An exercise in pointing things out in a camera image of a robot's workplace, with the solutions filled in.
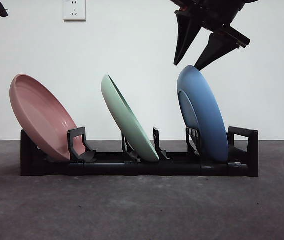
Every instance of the dish rack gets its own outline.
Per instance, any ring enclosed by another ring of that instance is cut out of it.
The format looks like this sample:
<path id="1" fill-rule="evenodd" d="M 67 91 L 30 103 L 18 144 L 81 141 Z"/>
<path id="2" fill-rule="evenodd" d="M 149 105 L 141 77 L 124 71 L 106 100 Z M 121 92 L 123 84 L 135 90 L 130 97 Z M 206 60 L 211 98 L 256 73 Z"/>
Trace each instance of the dish rack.
<path id="1" fill-rule="evenodd" d="M 234 146 L 234 135 L 248 138 L 247 151 Z M 85 152 L 78 155 L 73 148 L 73 138 L 81 136 Z M 192 146 L 190 137 L 195 139 Z M 167 152 L 160 147 L 159 131 L 153 128 L 155 150 L 159 162 L 146 162 L 121 137 L 122 152 L 97 152 L 86 143 L 85 128 L 68 130 L 67 141 L 70 162 L 53 162 L 21 130 L 20 174 L 22 176 L 230 176 L 258 177 L 258 131 L 229 127 L 227 139 L 229 157 L 225 163 L 206 158 L 201 152 L 201 137 L 197 129 L 185 129 L 186 152 Z"/>

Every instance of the black plastic bracket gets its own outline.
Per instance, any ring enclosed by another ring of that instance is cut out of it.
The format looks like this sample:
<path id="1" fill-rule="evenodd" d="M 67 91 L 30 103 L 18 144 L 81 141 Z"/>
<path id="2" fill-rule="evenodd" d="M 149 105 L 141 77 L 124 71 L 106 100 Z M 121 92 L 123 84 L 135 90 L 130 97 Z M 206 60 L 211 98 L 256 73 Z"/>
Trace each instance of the black plastic bracket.
<path id="1" fill-rule="evenodd" d="M 234 135 L 248 138 L 247 151 L 234 147 Z M 230 126 L 227 132 L 227 140 L 231 161 L 247 164 L 248 176 L 258 177 L 258 131 Z"/>
<path id="2" fill-rule="evenodd" d="M 78 155 L 74 149 L 73 141 L 74 138 L 81 136 L 82 144 L 85 147 L 85 152 Z M 67 148 L 70 153 L 71 163 L 86 163 L 91 164 L 96 161 L 94 159 L 95 150 L 90 150 L 90 147 L 86 143 L 85 128 L 79 127 L 67 131 Z"/>

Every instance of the electrical outlet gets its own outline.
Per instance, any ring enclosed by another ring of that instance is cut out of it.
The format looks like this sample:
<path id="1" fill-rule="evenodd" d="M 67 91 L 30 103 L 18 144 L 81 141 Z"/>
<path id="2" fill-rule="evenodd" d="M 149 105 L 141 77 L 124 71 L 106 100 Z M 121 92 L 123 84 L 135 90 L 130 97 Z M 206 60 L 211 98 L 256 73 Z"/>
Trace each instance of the electrical outlet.
<path id="1" fill-rule="evenodd" d="M 64 21 L 85 21 L 86 0 L 63 0 Z"/>

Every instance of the white wall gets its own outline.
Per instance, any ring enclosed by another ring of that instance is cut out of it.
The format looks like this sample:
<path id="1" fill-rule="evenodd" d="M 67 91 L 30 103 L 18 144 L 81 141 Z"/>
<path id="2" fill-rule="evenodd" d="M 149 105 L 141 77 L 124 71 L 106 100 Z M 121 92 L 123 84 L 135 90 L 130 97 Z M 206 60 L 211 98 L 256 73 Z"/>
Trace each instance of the white wall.
<path id="1" fill-rule="evenodd" d="M 149 137 L 183 139 L 176 80 L 205 48 L 202 30 L 173 65 L 177 9 L 168 0 L 90 0 L 87 21 L 64 23 L 62 0 L 2 0 L 0 18 L 0 139 L 18 139 L 8 90 L 16 74 L 45 85 L 89 139 L 119 139 L 100 81 L 109 73 Z M 246 5 L 234 28 L 251 39 L 203 70 L 226 126 L 257 129 L 262 140 L 284 140 L 284 0 Z"/>

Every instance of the pink plate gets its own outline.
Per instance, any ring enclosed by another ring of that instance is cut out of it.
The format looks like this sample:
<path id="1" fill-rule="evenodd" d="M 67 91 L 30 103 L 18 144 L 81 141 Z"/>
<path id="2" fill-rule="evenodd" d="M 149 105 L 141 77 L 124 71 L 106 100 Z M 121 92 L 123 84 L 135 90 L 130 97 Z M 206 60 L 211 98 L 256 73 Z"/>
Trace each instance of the pink plate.
<path id="1" fill-rule="evenodd" d="M 17 75 L 10 86 L 10 101 L 27 136 L 55 162 L 69 162 L 67 130 L 76 125 L 58 100 L 39 82 Z M 85 152 L 81 137 L 74 139 L 78 155 Z"/>

